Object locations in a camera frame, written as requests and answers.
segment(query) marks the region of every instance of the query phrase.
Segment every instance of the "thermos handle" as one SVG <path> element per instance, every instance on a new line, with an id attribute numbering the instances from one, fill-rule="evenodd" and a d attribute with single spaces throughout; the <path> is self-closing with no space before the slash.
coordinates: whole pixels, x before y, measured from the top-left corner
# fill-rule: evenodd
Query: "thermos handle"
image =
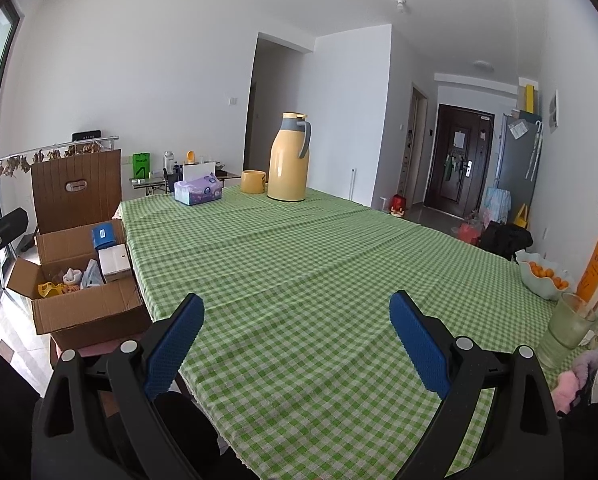
<path id="1" fill-rule="evenodd" d="M 301 147 L 301 151 L 299 152 L 299 158 L 304 158 L 305 154 L 308 153 L 308 146 L 310 145 L 310 130 L 311 126 L 308 121 L 299 121 L 297 126 L 303 126 L 304 134 L 303 134 L 303 146 Z"/>

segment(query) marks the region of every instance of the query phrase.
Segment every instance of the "cardboard handle hole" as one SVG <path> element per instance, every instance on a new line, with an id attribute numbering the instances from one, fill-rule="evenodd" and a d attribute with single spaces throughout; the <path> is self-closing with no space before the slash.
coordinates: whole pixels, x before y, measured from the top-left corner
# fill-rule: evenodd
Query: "cardboard handle hole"
<path id="1" fill-rule="evenodd" d="M 65 190 L 68 193 L 74 193 L 77 191 L 83 191 L 88 187 L 88 183 L 85 180 L 75 180 L 74 182 L 68 182 L 65 185 Z"/>

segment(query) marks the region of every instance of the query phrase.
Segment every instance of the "doorway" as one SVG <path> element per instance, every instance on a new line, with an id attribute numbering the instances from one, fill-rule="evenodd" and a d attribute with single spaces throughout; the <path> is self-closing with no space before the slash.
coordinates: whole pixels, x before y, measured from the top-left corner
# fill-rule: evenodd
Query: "doorway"
<path id="1" fill-rule="evenodd" d="M 303 53 L 258 38 L 252 66 L 243 169 L 268 173 L 284 112 L 297 110 Z"/>
<path id="2" fill-rule="evenodd" d="M 433 166 L 425 205 L 459 218 L 482 201 L 494 116 L 439 105 Z"/>
<path id="3" fill-rule="evenodd" d="M 397 193 L 406 197 L 408 207 L 412 206 L 417 178 L 419 176 L 419 164 L 421 162 L 421 150 L 426 131 L 426 114 L 428 112 L 428 99 L 426 96 L 412 87 L 412 98 L 410 99 L 410 116 L 408 117 L 408 131 L 406 134 L 406 147 L 403 150 L 403 161 L 401 173 L 399 174 L 399 186 Z"/>

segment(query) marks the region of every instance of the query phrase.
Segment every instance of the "yellow thermos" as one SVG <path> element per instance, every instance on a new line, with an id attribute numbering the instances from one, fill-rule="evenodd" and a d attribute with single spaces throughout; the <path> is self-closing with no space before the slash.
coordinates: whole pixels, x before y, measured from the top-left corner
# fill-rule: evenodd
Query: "yellow thermos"
<path id="1" fill-rule="evenodd" d="M 311 132 L 310 123 L 306 119 L 305 114 L 284 114 L 281 129 L 270 152 L 270 198 L 284 202 L 305 200 Z"/>

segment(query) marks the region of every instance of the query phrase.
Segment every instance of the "black bag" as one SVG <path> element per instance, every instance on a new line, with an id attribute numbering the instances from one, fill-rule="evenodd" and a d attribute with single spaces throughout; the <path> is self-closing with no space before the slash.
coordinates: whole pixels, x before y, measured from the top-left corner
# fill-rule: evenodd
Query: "black bag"
<path id="1" fill-rule="evenodd" d="M 523 227 L 490 222 L 478 247 L 510 261 L 517 251 L 527 249 L 532 244 L 533 237 Z"/>

